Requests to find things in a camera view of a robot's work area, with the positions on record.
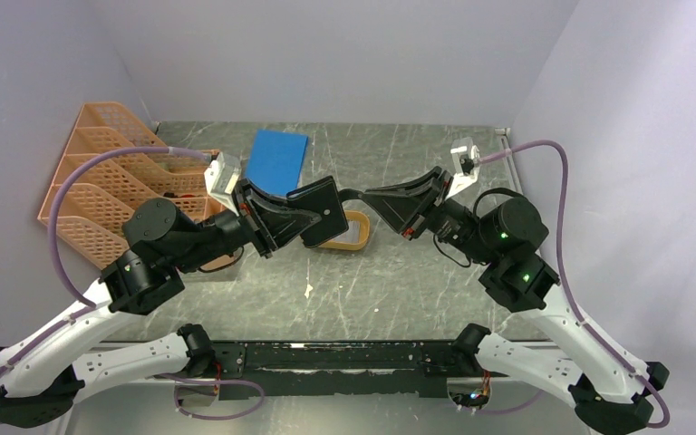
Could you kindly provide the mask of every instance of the light purple wall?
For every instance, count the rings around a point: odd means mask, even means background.
[[[667,432],[696,433],[696,0],[582,0],[513,124],[514,145],[539,138],[569,153],[573,290],[618,341],[666,363]],[[557,156],[517,164],[552,223]]]
[[[144,117],[121,58],[83,0],[0,2],[0,345],[71,301],[54,276],[38,209],[83,102],[121,101]],[[71,249],[80,286],[95,271]],[[0,434],[43,433],[0,427]]]
[[[93,0],[160,121],[508,126],[578,0]]]

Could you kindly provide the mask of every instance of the wire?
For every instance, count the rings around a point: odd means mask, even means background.
[[[71,173],[70,176],[63,182],[60,188],[57,190],[57,194],[54,195],[54,200],[52,201],[52,207],[49,210],[49,222],[47,223],[47,234],[49,236],[49,257],[52,259],[52,266],[54,266],[54,272],[60,278],[60,282],[63,283],[65,290],[73,296],[73,298],[84,305],[94,307],[94,302],[85,298],[82,295],[73,282],[65,272],[63,267],[63,261],[60,259],[60,252],[57,246],[57,219],[60,216],[60,205],[63,203],[65,194],[71,189],[71,186],[77,179],[79,179],[84,172],[91,169],[94,165],[101,163],[105,160],[112,159],[114,157],[123,156],[126,154],[137,154],[137,153],[168,153],[175,156],[182,157],[193,157],[196,159],[201,159],[209,162],[212,156],[204,154],[197,150],[188,150],[184,148],[174,148],[174,147],[129,147],[129,148],[119,148],[117,150],[110,150],[103,152],[99,156],[89,159],[84,162],[79,168]]]
[[[513,153],[520,152],[523,150],[529,150],[530,148],[540,146],[547,146],[555,149],[556,152],[559,153],[559,158],[562,161],[562,186],[561,192],[559,193],[559,211],[556,217],[556,262],[559,265],[559,277],[562,281],[562,289],[564,290],[566,300],[569,303],[570,308],[572,309],[572,312],[575,315],[575,318],[577,319],[578,323],[580,323],[586,329],[586,331],[590,333],[592,337],[594,337],[594,340],[601,344],[602,347],[604,347],[604,349],[610,355],[612,355],[612,357],[615,358],[615,360],[617,360],[617,362],[619,362],[625,370],[627,370],[630,374],[633,375],[633,377],[636,380],[638,380],[642,385],[644,385],[644,388],[646,388],[647,391],[650,392],[652,396],[654,396],[655,400],[660,405],[662,411],[662,420],[658,421],[657,423],[647,423],[647,427],[652,429],[664,428],[668,426],[668,423],[671,421],[671,413],[668,410],[668,404],[666,404],[665,400],[662,398],[657,389],[655,389],[655,387],[646,378],[644,378],[644,376],[636,373],[636,368],[633,367],[633,365],[628,360],[626,360],[619,352],[617,352],[613,348],[613,346],[609,344],[609,342],[607,342],[603,338],[603,336],[594,329],[592,325],[590,325],[588,322],[585,322],[585,317],[583,316],[583,313],[580,311],[580,307],[577,305],[577,302],[575,301],[575,296],[572,294],[572,289],[569,286],[569,281],[567,280],[564,265],[564,256],[562,255],[562,229],[564,227],[566,189],[567,181],[569,178],[569,162],[567,161],[566,152],[564,148],[561,145],[559,145],[558,142],[554,142],[552,140],[533,140],[531,142],[518,145],[512,149],[502,150],[493,154],[489,154],[488,156],[479,159],[478,164],[483,165],[491,163],[493,161],[502,160]]]
[[[481,376],[481,392],[489,397],[490,393],[490,388],[492,387],[492,373],[488,371],[484,371],[484,374]]]
[[[221,270],[228,269],[232,265],[238,263],[238,261],[241,260],[242,256],[244,256],[244,247],[243,246],[241,247],[241,252],[237,256],[234,256],[236,259],[233,260],[232,262],[228,263],[227,265],[215,267],[214,269],[209,269],[209,270],[202,269],[201,267],[199,267],[198,271],[201,272],[202,274],[214,274],[215,272],[219,272]]]
[[[449,258],[450,260],[452,260],[452,262],[454,262],[456,265],[458,265],[458,266],[460,266],[460,267],[463,267],[463,268],[466,268],[466,269],[467,269],[467,268],[470,267],[470,265],[473,264],[473,263],[470,261],[470,258],[468,258],[467,256],[466,256],[466,259],[468,260],[468,263],[467,263],[466,265],[464,265],[464,264],[460,263],[458,260],[456,260],[455,258],[453,258],[451,255],[449,255],[449,254],[447,254],[446,252],[442,251],[442,250],[441,250],[441,246],[439,246],[439,242],[436,240],[436,235],[435,235],[435,234],[433,235],[433,245],[436,247],[437,250],[439,250],[439,252],[440,252],[443,256],[445,256],[446,258]]]
[[[215,381],[220,380],[220,372],[222,372],[223,368],[220,366],[219,362],[215,362],[215,367],[217,367],[217,376],[215,376]],[[217,396],[220,394],[220,386],[215,385],[215,388],[212,389],[213,392],[215,392],[215,395]]]
[[[220,415],[220,416],[212,416],[212,415],[201,415],[201,414],[195,414],[190,411],[186,411],[183,409],[182,406],[180,406],[179,402],[179,397],[178,397],[178,389],[175,388],[174,392],[174,399],[175,399],[175,409],[177,412],[181,413],[182,415],[185,415],[187,417],[193,418],[193,419],[198,419],[198,420],[207,420],[207,421],[227,421],[227,420],[234,420],[234,419],[239,419],[241,417],[244,417],[246,415],[251,414],[254,411],[257,411],[261,406],[263,406],[263,402],[266,401],[266,392],[263,390],[263,387],[260,386],[260,384],[256,382],[251,382],[251,381],[243,381],[240,379],[230,379],[230,380],[215,380],[215,381],[201,381],[198,379],[185,379],[185,378],[179,378],[173,374],[162,374],[160,376],[163,376],[167,379],[171,379],[172,381],[175,382],[182,382],[182,383],[192,383],[194,385],[243,385],[245,387],[251,387],[257,390],[257,392],[260,393],[260,399],[252,405],[249,409],[238,412],[236,414],[231,414],[231,415]]]

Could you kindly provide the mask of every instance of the table surface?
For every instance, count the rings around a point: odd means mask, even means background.
[[[537,390],[521,382],[493,381],[487,409],[504,410]],[[257,398],[222,401],[191,411],[228,415],[248,409]],[[203,421],[174,411],[171,385],[121,385],[72,408],[65,435],[431,435],[436,433],[584,435],[588,428],[571,408],[544,394],[531,407],[511,415],[457,412],[446,399],[416,394],[269,397],[243,419]]]
[[[306,134],[302,184],[332,175],[339,189],[397,184],[437,165],[452,171],[450,145],[459,138],[472,137],[482,155],[502,150],[491,128],[440,125],[175,121],[162,122],[158,134],[172,146],[221,149],[244,161],[258,129]],[[455,198],[470,206],[486,189],[514,188],[509,165],[481,168],[479,183]],[[485,198],[480,213],[497,200]],[[185,275],[185,291],[110,339],[153,340],[185,323],[203,325],[217,340],[446,339],[468,323],[512,340],[544,338],[487,296],[479,283],[483,266],[455,265],[428,235],[412,242],[402,238],[360,201],[344,207],[370,217],[363,250],[306,249],[296,239],[266,260],[248,246],[227,271]]]

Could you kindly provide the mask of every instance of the purple cable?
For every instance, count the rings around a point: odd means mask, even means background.
[[[49,256],[52,259],[52,266],[54,266],[54,271],[63,283],[63,286],[68,291],[68,293],[73,296],[77,301],[81,302],[87,306],[94,306],[94,302],[83,297],[82,292],[80,292],[75,285],[71,282],[71,278],[65,272],[63,267],[63,262],[60,260],[60,252],[57,246],[57,218],[60,215],[60,205],[63,203],[63,198],[65,194],[68,193],[71,186],[77,179],[83,175],[84,172],[89,170],[94,165],[103,162],[114,157],[123,156],[126,154],[136,154],[139,152],[143,153],[169,153],[180,157],[193,157],[200,160],[210,161],[211,156],[204,154],[198,150],[188,150],[185,148],[173,148],[173,147],[131,147],[131,148],[119,148],[117,150],[110,150],[94,157],[82,164],[78,169],[71,173],[68,179],[60,186],[57,190],[57,194],[54,196],[52,201],[52,208],[49,211],[49,223],[47,224],[47,233],[49,235]]]
[[[69,315],[69,317],[71,319],[75,320],[75,319],[81,317],[82,315],[91,313],[92,311],[94,311],[93,307],[86,306],[79,311],[71,313]],[[15,353],[12,358],[10,358],[6,361],[7,365],[2,365],[0,367],[0,377],[2,374],[4,374],[6,371],[9,370],[8,366],[14,366],[15,364],[19,363],[20,360],[22,360],[23,357],[25,357],[29,352],[31,352],[36,346],[41,344],[44,340],[46,340],[47,338],[52,336],[52,334],[59,331],[60,328],[62,328],[63,326],[65,326],[68,323],[69,322],[67,320],[63,319],[61,321],[58,321],[56,324],[53,324],[52,326],[46,328],[46,330],[44,330],[42,333],[39,333],[38,335],[36,335],[36,337],[33,340],[31,340],[30,343],[23,346],[23,348],[20,349],[19,352]]]
[[[231,415],[221,415],[221,416],[210,416],[210,415],[201,415],[201,414],[194,414],[193,412],[188,412],[185,411],[179,404],[179,399],[178,399],[178,389],[175,388],[174,392],[174,398],[175,398],[175,408],[181,413],[182,415],[191,417],[193,419],[198,419],[198,420],[208,420],[208,421],[226,421],[226,420],[233,420],[233,419],[238,419],[241,417],[244,417],[245,415],[249,415],[254,411],[257,411],[261,406],[263,406],[263,402],[266,401],[266,392],[263,390],[263,387],[261,387],[259,384],[251,381],[242,381],[240,379],[231,379],[231,380],[216,380],[216,381],[200,381],[198,379],[185,379],[185,378],[179,378],[173,374],[161,374],[160,376],[163,376],[167,379],[171,379],[172,381],[175,382],[183,382],[183,383],[191,383],[194,385],[244,385],[246,387],[252,387],[257,392],[260,393],[260,400],[257,401],[251,408],[245,411],[241,411],[236,414],[231,414]]]
[[[636,373],[636,368],[633,367],[633,365],[630,362],[628,362],[628,360],[626,360],[619,352],[617,352],[613,348],[613,346],[609,344],[602,337],[602,335],[594,329],[593,326],[591,326],[587,322],[584,322],[583,313],[580,311],[580,307],[577,305],[575,297],[572,294],[572,290],[570,289],[569,282],[567,281],[566,270],[564,266],[564,257],[562,256],[562,227],[564,226],[564,211],[566,205],[567,179],[569,177],[569,163],[567,161],[566,152],[564,148],[562,148],[562,146],[559,145],[558,142],[554,142],[552,140],[533,140],[531,142],[518,145],[512,149],[489,154],[488,156],[479,159],[478,164],[483,165],[486,163],[491,163],[493,161],[504,159],[505,157],[513,153],[520,152],[523,150],[529,150],[530,148],[540,146],[553,147],[559,153],[559,157],[562,160],[562,186],[561,192],[559,193],[559,211],[556,217],[556,262],[559,265],[559,277],[562,281],[562,289],[564,290],[566,300],[569,303],[570,308],[572,309],[572,312],[575,315],[577,321],[583,325],[583,327],[586,329],[586,331],[588,331],[588,333],[591,334],[591,336],[594,337],[594,340],[601,344],[602,347],[604,347],[604,349],[625,368],[625,370],[627,370],[630,373]],[[671,414],[669,413],[668,405],[663,400],[660,393],[641,374],[635,374],[634,377],[644,385],[644,388],[646,388],[652,396],[654,396],[655,400],[658,402],[662,410],[662,420],[658,421],[657,423],[647,423],[647,427],[652,429],[659,429],[668,426],[669,421],[671,421]]]

